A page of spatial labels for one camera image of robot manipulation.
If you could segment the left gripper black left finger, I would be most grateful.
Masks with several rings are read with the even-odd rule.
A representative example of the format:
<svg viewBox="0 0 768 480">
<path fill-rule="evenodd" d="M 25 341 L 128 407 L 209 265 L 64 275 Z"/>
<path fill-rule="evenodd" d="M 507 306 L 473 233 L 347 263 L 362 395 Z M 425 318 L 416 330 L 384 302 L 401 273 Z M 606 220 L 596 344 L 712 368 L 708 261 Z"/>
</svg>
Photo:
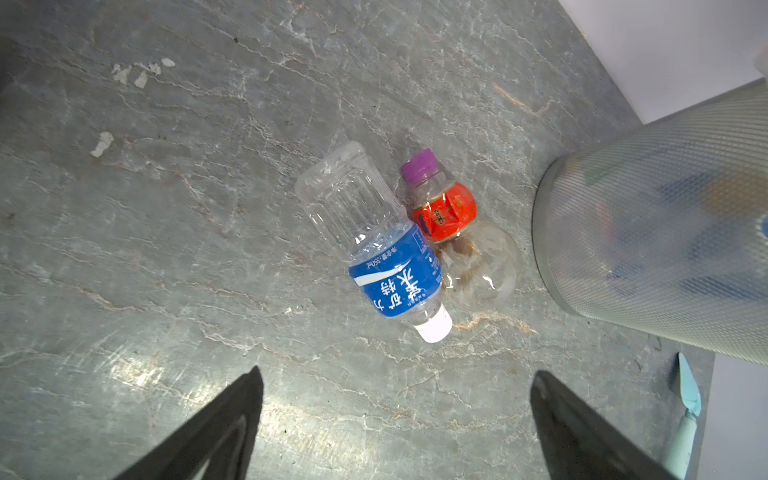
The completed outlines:
<svg viewBox="0 0 768 480">
<path fill-rule="evenodd" d="M 254 367 L 117 477 L 244 479 L 258 433 L 263 396 L 263 378 Z"/>
</svg>

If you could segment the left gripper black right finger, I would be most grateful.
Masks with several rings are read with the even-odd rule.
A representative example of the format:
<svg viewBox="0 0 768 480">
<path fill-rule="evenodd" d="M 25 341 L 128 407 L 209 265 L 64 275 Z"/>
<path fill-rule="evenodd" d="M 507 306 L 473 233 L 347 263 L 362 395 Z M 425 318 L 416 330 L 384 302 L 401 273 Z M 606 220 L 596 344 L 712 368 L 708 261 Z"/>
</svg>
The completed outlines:
<svg viewBox="0 0 768 480">
<path fill-rule="evenodd" d="M 552 479 L 674 479 L 551 372 L 535 373 L 530 405 Z"/>
</svg>

